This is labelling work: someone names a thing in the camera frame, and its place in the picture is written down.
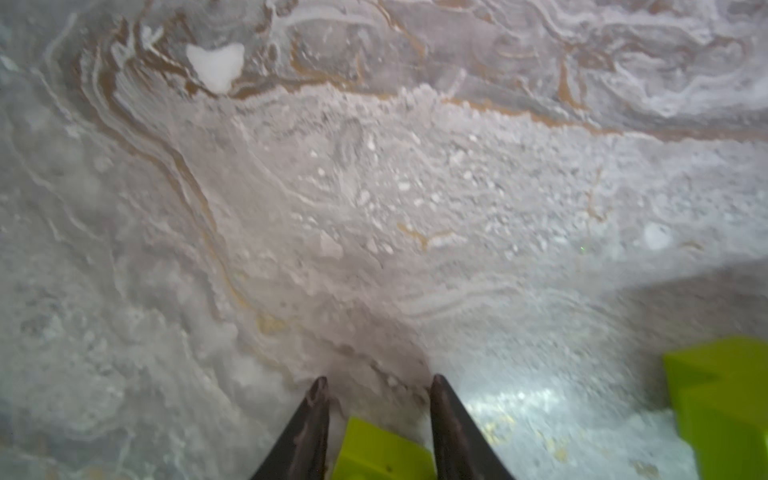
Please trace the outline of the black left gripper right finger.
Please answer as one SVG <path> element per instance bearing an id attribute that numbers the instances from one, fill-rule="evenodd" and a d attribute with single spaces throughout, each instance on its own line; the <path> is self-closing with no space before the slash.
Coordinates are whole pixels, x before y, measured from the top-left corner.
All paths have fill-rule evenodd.
<path id="1" fill-rule="evenodd" d="M 439 480 L 515 480 L 443 375 L 433 377 L 429 398 Z"/>

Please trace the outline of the long green lego brick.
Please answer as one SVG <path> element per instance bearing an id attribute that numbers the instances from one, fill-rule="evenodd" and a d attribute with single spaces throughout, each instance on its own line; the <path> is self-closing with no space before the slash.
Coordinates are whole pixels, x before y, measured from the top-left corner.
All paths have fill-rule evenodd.
<path id="1" fill-rule="evenodd" d="M 735 336 L 663 355 L 680 437 L 701 479 L 767 477 L 767 342 Z"/>

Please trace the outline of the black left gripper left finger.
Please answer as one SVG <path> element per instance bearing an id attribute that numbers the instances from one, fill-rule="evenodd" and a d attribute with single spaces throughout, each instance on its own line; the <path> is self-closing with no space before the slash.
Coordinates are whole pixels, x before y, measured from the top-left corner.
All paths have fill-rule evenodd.
<path id="1" fill-rule="evenodd" d="M 330 393 L 318 377 L 251 480 L 323 480 L 326 474 Z"/>

